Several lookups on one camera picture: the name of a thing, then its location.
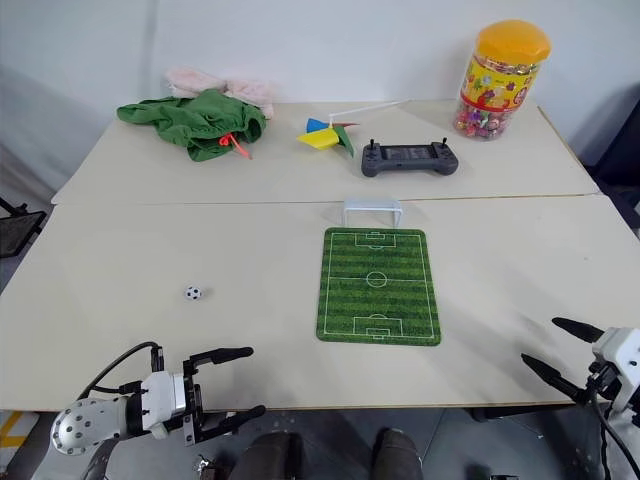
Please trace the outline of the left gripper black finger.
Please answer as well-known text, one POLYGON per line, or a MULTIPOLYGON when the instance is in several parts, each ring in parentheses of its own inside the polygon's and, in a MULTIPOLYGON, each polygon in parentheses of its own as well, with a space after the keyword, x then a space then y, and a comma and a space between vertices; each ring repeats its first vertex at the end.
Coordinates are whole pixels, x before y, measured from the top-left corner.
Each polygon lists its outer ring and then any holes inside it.
POLYGON ((214 365, 230 362, 240 358, 250 357, 254 353, 252 347, 218 348, 206 352, 191 355, 188 359, 189 371, 197 373, 202 365, 211 363, 214 365))
POLYGON ((238 430, 245 423, 257 419, 266 413, 266 407, 264 405, 255 406, 249 410, 235 413, 230 417, 226 417, 218 425, 211 429, 202 430, 199 434, 200 441, 207 441, 219 436, 223 436, 227 433, 232 433, 238 430))

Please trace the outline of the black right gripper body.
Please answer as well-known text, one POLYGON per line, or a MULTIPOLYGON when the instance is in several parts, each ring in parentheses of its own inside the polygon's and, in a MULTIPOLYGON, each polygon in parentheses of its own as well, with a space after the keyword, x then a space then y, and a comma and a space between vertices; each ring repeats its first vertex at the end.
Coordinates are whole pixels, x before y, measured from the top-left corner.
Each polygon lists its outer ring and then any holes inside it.
POLYGON ((587 379, 587 391, 613 401, 621 389, 618 369, 610 362, 594 361, 589 365, 589 371, 591 375, 587 379))

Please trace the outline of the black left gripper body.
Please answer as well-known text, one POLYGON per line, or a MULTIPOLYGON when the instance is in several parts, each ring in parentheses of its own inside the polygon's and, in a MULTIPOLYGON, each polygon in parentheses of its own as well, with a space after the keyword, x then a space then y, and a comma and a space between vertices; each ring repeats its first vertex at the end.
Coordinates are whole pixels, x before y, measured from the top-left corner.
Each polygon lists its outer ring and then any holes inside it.
POLYGON ((205 356, 190 356, 183 362, 183 383, 185 390, 185 410, 183 412, 183 433, 187 446, 203 440, 204 412, 202 408, 201 388, 194 381, 198 368, 206 363, 205 356))

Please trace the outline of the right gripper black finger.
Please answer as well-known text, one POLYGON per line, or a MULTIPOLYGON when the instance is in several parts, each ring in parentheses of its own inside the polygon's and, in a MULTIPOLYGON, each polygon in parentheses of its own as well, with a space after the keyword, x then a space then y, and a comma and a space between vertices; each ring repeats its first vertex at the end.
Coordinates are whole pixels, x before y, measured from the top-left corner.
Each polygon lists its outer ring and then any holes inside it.
POLYGON ((554 317, 552 323, 587 343, 596 343, 604 334, 604 331, 587 323, 574 321, 564 317, 554 317))
POLYGON ((587 403, 587 390, 566 380, 562 374, 547 363, 528 354, 520 355, 524 364, 529 367, 544 383, 556 389, 574 403, 587 403))

